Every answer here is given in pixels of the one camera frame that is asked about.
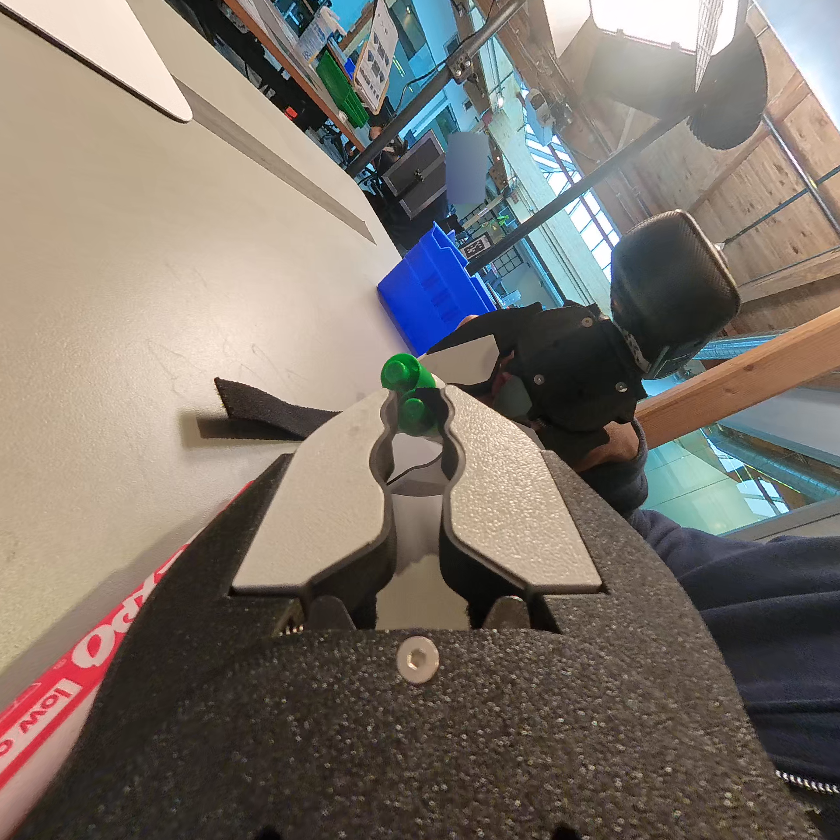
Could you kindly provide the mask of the black ceiling lamp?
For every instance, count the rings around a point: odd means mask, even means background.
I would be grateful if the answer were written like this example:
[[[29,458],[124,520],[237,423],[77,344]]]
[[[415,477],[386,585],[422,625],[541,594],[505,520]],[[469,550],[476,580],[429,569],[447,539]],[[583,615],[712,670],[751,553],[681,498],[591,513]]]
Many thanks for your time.
[[[740,1],[532,2],[539,40],[575,70],[576,92],[649,117],[681,116],[716,151],[759,127],[767,68]]]

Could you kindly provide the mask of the red dry erase marker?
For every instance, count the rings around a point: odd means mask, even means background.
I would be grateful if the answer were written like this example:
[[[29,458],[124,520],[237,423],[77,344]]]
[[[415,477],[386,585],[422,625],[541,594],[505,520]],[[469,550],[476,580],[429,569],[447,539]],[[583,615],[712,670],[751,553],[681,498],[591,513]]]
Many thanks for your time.
[[[126,633],[155,586],[197,538],[173,554],[2,710],[2,818],[42,791],[78,738],[92,702]]]

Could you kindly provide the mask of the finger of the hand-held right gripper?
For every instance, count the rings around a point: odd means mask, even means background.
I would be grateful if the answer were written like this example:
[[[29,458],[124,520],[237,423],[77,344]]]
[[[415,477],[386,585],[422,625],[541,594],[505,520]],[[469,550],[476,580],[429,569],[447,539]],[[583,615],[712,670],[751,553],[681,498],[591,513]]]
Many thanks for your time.
[[[417,360],[433,376],[439,390],[451,385],[462,390],[489,390],[501,357],[496,338],[481,336]]]

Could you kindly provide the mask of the white sign board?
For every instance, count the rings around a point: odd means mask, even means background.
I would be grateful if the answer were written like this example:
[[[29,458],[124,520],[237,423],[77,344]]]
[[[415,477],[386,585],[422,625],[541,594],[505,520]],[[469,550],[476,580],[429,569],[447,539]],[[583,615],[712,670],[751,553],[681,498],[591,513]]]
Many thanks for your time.
[[[386,1],[373,7],[370,36],[353,63],[350,84],[371,115],[382,110],[390,85],[398,34]]]

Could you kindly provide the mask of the green plastic bin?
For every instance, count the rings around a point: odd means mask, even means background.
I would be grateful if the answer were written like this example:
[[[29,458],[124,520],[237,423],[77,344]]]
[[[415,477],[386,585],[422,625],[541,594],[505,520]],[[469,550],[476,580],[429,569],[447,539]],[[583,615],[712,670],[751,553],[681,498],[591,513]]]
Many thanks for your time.
[[[361,129],[368,124],[369,113],[329,49],[325,48],[322,51],[316,65],[316,72],[336,109],[345,114],[350,125],[354,129]]]

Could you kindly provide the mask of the green dry erase marker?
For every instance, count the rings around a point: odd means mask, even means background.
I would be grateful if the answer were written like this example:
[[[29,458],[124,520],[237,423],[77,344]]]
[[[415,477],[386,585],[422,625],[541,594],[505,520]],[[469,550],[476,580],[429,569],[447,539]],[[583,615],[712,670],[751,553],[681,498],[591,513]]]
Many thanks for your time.
[[[420,390],[441,387],[435,375],[409,353],[396,353],[384,362],[380,373],[381,386],[400,397]]]
[[[400,397],[397,408],[397,428],[401,434],[425,437],[437,433],[437,417],[417,392]]]

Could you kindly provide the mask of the wooden roof beam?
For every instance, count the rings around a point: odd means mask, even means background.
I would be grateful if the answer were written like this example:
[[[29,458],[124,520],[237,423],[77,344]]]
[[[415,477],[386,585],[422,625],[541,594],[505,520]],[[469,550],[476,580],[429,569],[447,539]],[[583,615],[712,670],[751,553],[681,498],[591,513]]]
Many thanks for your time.
[[[708,427],[839,367],[839,309],[639,403],[650,449]]]

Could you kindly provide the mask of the black lamp pole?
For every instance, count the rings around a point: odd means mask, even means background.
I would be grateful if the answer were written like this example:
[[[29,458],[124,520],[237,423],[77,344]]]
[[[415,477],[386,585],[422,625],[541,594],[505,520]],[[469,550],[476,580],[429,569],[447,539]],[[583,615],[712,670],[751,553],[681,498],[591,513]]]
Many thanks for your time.
[[[568,189],[557,195],[548,205],[542,207],[537,213],[516,227],[498,243],[489,249],[480,252],[467,265],[466,271],[474,275],[481,268],[484,268],[496,258],[501,256],[509,248],[528,237],[534,230],[548,222],[553,216],[560,213],[567,206],[590,192],[596,185],[603,182],[607,176],[614,174],[629,162],[637,153],[646,149],[650,144],[672,130],[677,124],[684,122],[690,116],[690,111],[683,109],[677,111],[676,116],[661,119],[651,128],[642,133],[631,143],[627,143],[622,149],[617,150],[604,163],[599,164],[590,174],[574,182]]]

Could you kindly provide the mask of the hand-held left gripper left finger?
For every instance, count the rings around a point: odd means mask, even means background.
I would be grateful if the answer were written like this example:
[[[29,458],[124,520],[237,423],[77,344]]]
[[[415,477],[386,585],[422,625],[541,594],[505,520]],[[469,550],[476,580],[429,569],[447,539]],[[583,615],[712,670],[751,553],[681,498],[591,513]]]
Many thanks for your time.
[[[291,457],[233,579],[237,595],[321,596],[354,613],[396,567],[386,481],[396,394],[374,391],[307,437]]]

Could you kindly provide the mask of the white stand base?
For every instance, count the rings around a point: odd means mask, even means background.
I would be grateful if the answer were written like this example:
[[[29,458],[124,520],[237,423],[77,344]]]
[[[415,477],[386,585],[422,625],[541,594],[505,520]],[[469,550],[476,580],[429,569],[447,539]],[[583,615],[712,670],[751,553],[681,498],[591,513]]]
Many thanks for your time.
[[[125,1],[2,1],[2,11],[179,123],[193,111]]]

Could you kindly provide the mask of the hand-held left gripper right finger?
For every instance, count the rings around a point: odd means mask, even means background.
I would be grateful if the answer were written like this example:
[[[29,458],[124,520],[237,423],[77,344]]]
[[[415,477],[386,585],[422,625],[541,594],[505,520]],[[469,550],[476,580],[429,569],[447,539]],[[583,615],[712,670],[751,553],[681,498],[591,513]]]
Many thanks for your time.
[[[442,401],[442,575],[468,616],[505,596],[534,612],[544,596],[604,593],[549,453],[455,385]]]

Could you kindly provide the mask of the blue plastic bin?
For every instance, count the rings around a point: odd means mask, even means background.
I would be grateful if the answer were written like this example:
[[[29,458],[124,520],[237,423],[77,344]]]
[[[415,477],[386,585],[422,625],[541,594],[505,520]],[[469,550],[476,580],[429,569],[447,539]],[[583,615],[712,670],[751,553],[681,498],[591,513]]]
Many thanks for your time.
[[[497,310],[485,284],[466,267],[453,236],[433,224],[378,284],[383,309],[411,354],[425,354],[467,316]]]

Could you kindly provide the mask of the wooden office table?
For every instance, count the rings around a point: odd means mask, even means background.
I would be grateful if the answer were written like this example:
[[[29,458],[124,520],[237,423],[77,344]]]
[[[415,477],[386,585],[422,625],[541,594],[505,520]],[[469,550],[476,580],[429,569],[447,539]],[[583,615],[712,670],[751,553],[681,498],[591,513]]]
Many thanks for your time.
[[[362,151],[368,144],[366,132],[359,131],[350,123],[347,114],[333,100],[315,68],[298,53],[296,37],[273,4],[266,1],[224,1],[224,4],[336,128],[341,130],[343,136]]]

